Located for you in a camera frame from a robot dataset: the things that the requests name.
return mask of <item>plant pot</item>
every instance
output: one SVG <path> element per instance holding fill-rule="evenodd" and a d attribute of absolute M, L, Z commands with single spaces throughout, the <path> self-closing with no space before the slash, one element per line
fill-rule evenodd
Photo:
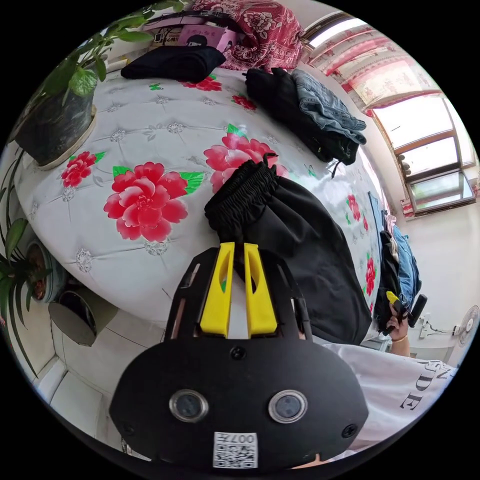
<path fill-rule="evenodd" d="M 60 158 L 63 162 L 67 160 L 69 155 L 64 154 L 75 145 L 75 150 L 80 148 L 88 138 L 84 134 L 92 130 L 89 127 L 95 118 L 92 115 L 94 91 L 86 96 L 69 91 L 63 105 L 65 90 L 41 102 L 19 126 L 15 134 L 18 145 L 40 167 Z"/>
<path fill-rule="evenodd" d="M 65 290 L 48 306 L 55 325 L 79 345 L 91 347 L 119 309 L 86 287 Z"/>
<path fill-rule="evenodd" d="M 43 259 L 44 268 L 51 269 L 50 275 L 47 275 L 44 280 L 44 295 L 41 298 L 37 298 L 34 294 L 32 298 L 37 302 L 49 303 L 53 302 L 60 294 L 67 283 L 68 274 L 67 271 L 60 265 L 59 262 L 50 254 L 50 252 L 44 247 L 44 245 L 37 238 L 32 240 L 26 249 L 26 258 L 36 257 L 38 259 L 39 254 Z"/>

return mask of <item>red peony print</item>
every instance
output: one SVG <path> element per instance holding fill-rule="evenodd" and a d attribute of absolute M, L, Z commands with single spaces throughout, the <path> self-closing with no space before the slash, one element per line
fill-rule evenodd
<path fill-rule="evenodd" d="M 171 232 L 171 223 L 187 217 L 178 197 L 186 195 L 188 182 L 176 171 L 165 173 L 161 163 L 148 161 L 133 171 L 117 175 L 103 210 L 116 220 L 123 239 L 140 236 L 149 242 L 163 242 Z"/>
<path fill-rule="evenodd" d="M 78 187 L 82 179 L 88 177 L 92 173 L 90 168 L 97 160 L 97 157 L 90 154 L 89 151 L 84 151 L 72 158 L 66 165 L 66 169 L 61 174 L 63 179 L 63 186 Z"/>
<path fill-rule="evenodd" d="M 256 164 L 264 161 L 264 154 L 275 153 L 266 143 L 258 140 L 227 133 L 221 141 L 223 145 L 213 145 L 203 153 L 207 157 L 206 163 L 215 170 L 210 178 L 213 185 L 213 193 L 217 193 L 220 187 L 232 176 L 234 171 L 247 160 L 252 159 Z M 268 157 L 268 166 L 277 163 L 278 156 Z M 286 177 L 287 169 L 282 165 L 276 165 L 276 174 Z"/>
<path fill-rule="evenodd" d="M 208 76 L 205 80 L 202 80 L 198 83 L 191 83 L 189 81 L 182 81 L 180 83 L 189 89 L 198 89 L 203 90 L 204 92 L 211 92 L 212 90 L 215 92 L 222 91 L 222 84 L 211 76 Z"/>
<path fill-rule="evenodd" d="M 232 102 L 235 102 L 238 105 L 241 105 L 246 110 L 256 110 L 257 106 L 249 100 L 246 96 L 242 95 L 232 95 Z"/>
<path fill-rule="evenodd" d="M 350 207 L 350 210 L 353 213 L 353 218 L 357 222 L 359 222 L 360 219 L 362 218 L 362 214 L 360 213 L 360 207 L 359 207 L 359 204 L 357 203 L 355 195 L 349 195 L 348 200 L 346 202 L 348 203 L 348 206 Z"/>
<path fill-rule="evenodd" d="M 366 292 L 368 293 L 368 295 L 371 295 L 372 292 L 374 291 L 374 286 L 375 286 L 375 265 L 374 265 L 373 258 L 369 258 L 366 262 L 365 280 L 366 280 Z"/>

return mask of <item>bracelet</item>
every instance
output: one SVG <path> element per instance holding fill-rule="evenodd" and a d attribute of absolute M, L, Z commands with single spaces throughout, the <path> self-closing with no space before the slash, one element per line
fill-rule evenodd
<path fill-rule="evenodd" d="M 402 338 L 399 338 L 398 340 L 392 340 L 391 342 L 393 344 L 398 343 L 398 342 L 402 342 L 403 340 L 407 339 L 408 337 L 409 337 L 408 335 L 405 335 Z"/>

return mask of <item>qr code label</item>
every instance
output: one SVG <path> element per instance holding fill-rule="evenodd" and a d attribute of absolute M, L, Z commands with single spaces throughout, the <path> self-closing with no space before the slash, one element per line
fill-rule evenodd
<path fill-rule="evenodd" d="M 256 469 L 256 433 L 216 431 L 213 437 L 213 467 L 218 469 Z"/>

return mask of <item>black pants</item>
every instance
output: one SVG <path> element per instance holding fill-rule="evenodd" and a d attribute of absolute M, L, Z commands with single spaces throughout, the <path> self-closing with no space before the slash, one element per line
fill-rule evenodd
<path fill-rule="evenodd" d="M 252 243 L 288 264 L 312 333 L 358 345 L 372 318 L 341 228 L 308 190 L 248 160 L 205 206 L 220 242 Z M 236 266 L 240 275 L 243 265 Z"/>

